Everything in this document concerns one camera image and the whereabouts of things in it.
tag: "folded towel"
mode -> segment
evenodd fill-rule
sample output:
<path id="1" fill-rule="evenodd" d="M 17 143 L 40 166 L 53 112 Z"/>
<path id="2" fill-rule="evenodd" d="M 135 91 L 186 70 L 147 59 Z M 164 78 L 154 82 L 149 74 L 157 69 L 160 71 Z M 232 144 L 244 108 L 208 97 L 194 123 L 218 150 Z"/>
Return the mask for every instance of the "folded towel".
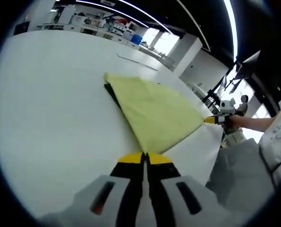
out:
<path id="1" fill-rule="evenodd" d="M 203 124 L 190 101 L 169 87 L 109 73 L 105 80 L 145 153 L 163 153 Z"/>

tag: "ceiling light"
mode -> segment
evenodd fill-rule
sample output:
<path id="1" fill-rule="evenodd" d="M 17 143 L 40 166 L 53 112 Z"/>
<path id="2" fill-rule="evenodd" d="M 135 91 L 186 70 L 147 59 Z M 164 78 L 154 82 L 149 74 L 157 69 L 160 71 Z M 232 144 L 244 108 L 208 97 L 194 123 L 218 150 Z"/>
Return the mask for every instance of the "ceiling light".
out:
<path id="1" fill-rule="evenodd" d="M 146 13 L 145 11 L 141 10 L 140 8 L 138 8 L 138 7 L 132 5 L 131 3 L 128 3 L 128 2 L 126 2 L 126 1 L 124 1 L 124 0 L 118 0 L 118 1 L 120 1 L 120 2 L 122 2 L 122 3 L 125 3 L 125 4 L 127 4 L 127 5 L 129 5 L 129 6 L 131 6 L 131 7 L 135 8 L 135 9 L 137 9 L 138 11 L 142 12 L 143 14 L 145 14 L 146 16 L 148 16 L 148 17 L 150 17 L 152 20 L 154 20 L 156 23 L 158 23 L 159 25 L 161 25 L 161 26 L 162 26 L 164 29 L 166 29 L 170 34 L 173 34 L 166 26 L 164 26 L 162 23 L 160 23 L 158 20 L 156 20 L 153 16 L 149 15 L 149 14 Z"/>
<path id="2" fill-rule="evenodd" d="M 234 18 L 234 13 L 232 9 L 232 5 L 230 0 L 224 0 L 227 12 L 229 15 L 229 20 L 231 24 L 231 30 L 232 30 L 232 38 L 233 38 L 233 61 L 235 62 L 237 59 L 238 54 L 238 43 L 237 43 L 237 30 L 236 30 L 236 23 Z"/>
<path id="3" fill-rule="evenodd" d="M 120 11 L 118 11 L 118 10 L 115 10 L 115 9 L 113 9 L 113 8 L 110 8 L 110 7 L 107 7 L 107 6 L 103 6 L 103 5 L 100 5 L 100 4 L 96 4 L 96 3 L 93 3 L 93 2 L 88 2 L 88 1 L 80 1 L 80 0 L 76 0 L 76 1 L 77 1 L 77 2 L 82 2 L 82 3 L 91 4 L 91 5 L 95 5 L 95 6 L 100 6 L 100 7 L 103 7 L 103 8 L 109 9 L 109 10 L 112 10 L 112 11 L 114 11 L 114 12 L 120 13 L 120 14 L 126 16 L 126 17 L 131 18 L 132 20 L 135 20 L 136 22 L 140 23 L 141 25 L 145 26 L 146 28 L 149 28 L 147 25 L 145 25 L 144 23 L 140 22 L 139 20 L 137 20 L 137 19 L 135 19 L 135 18 L 133 18 L 133 17 L 131 17 L 131 16 L 125 14 L 125 13 L 122 13 L 122 12 L 120 12 Z"/>

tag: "white table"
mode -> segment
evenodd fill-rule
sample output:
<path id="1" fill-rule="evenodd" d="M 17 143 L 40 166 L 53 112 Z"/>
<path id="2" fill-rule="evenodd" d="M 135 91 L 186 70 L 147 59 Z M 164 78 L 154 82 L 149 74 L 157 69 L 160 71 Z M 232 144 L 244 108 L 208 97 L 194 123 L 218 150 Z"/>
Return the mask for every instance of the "white table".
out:
<path id="1" fill-rule="evenodd" d="M 150 50 L 149 48 L 144 47 L 142 45 L 140 45 L 140 51 L 143 53 L 146 53 L 147 55 L 149 55 L 155 59 L 158 59 L 161 57 L 158 53 L 155 53 L 153 50 Z"/>
<path id="2" fill-rule="evenodd" d="M 0 165 L 14 193 L 36 217 L 62 210 L 76 192 L 110 174 L 119 157 L 141 150 L 104 89 L 105 72 L 170 86 L 204 117 L 211 114 L 175 74 L 130 47 L 65 31 L 9 38 L 0 53 Z M 165 155 L 182 174 L 205 184 L 221 134 L 220 127 L 203 125 Z"/>

